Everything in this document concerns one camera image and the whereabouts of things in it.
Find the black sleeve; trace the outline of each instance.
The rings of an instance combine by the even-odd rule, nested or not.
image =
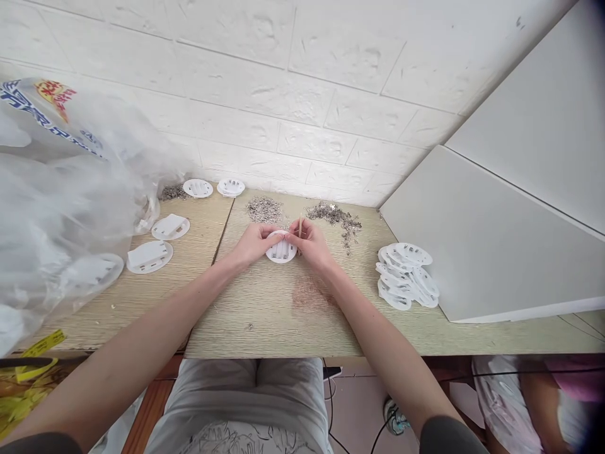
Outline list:
[[[471,429],[449,416],[429,419],[420,434],[420,454],[489,454]]]
[[[0,454],[82,454],[69,435],[48,432],[31,435],[0,447]]]

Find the plastic bag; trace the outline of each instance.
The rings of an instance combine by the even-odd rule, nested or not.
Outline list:
[[[158,192],[190,165],[120,100],[43,79],[1,88],[2,143],[26,145],[0,146],[3,356],[114,282],[132,235],[159,216]]]

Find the wooden tabletop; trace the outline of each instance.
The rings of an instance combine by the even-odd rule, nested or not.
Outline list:
[[[235,199],[217,260],[237,243],[250,222],[245,206],[254,195],[283,202],[290,221],[318,201],[246,190]],[[343,205],[359,216],[362,230],[351,255],[342,246],[343,229],[319,219],[330,251],[371,302],[405,334],[422,355],[522,354],[605,351],[605,312],[523,322],[465,325],[450,323],[439,308],[414,303],[409,311],[390,307],[378,296],[377,251],[395,237],[375,209]],[[188,358],[269,358],[359,356],[342,313],[302,257],[275,264],[266,257],[238,276],[192,331]]]
[[[233,199],[221,196],[216,189],[206,199],[162,202],[160,218],[174,213],[191,222],[185,236],[170,241],[175,249],[170,262],[150,274],[133,274],[124,267],[122,275],[104,293],[71,317],[45,325],[18,349],[26,349],[59,328],[66,339],[56,350],[92,350],[102,346],[120,329],[212,265],[232,203]],[[150,233],[135,236],[130,249],[154,240]]]

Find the paper tag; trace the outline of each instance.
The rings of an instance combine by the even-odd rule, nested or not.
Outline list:
[[[21,357],[22,358],[35,358],[37,356],[40,356],[44,352],[50,350],[51,348],[59,345],[64,340],[65,340],[65,335],[63,334],[63,331],[60,329],[56,330],[54,333],[46,336],[44,339],[40,339],[34,345],[29,347],[25,352],[23,352]],[[32,378],[35,378],[38,375],[45,373],[47,370],[49,370],[51,367],[53,367],[55,364],[57,364],[57,362],[58,362],[58,359],[53,358],[53,360],[50,362],[50,364],[47,364],[46,366],[43,366],[38,369],[30,370],[27,372],[25,371],[27,369],[26,366],[17,367],[16,368],[17,382],[21,383],[22,381],[31,380]]]

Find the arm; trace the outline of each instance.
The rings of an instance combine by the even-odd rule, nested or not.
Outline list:
[[[341,311],[374,371],[408,418],[418,436],[433,416],[462,421],[437,380],[403,334],[361,293],[338,266],[319,228],[304,220],[302,239],[299,221],[293,222],[286,240],[295,244],[336,298]]]
[[[174,355],[218,294],[281,235],[251,224],[232,253],[121,330],[71,373],[4,440],[60,432],[87,453]]]
[[[544,364],[534,365],[532,370],[546,369]],[[559,428],[559,386],[552,374],[520,374],[521,393],[529,412],[542,449],[546,454],[570,453]]]

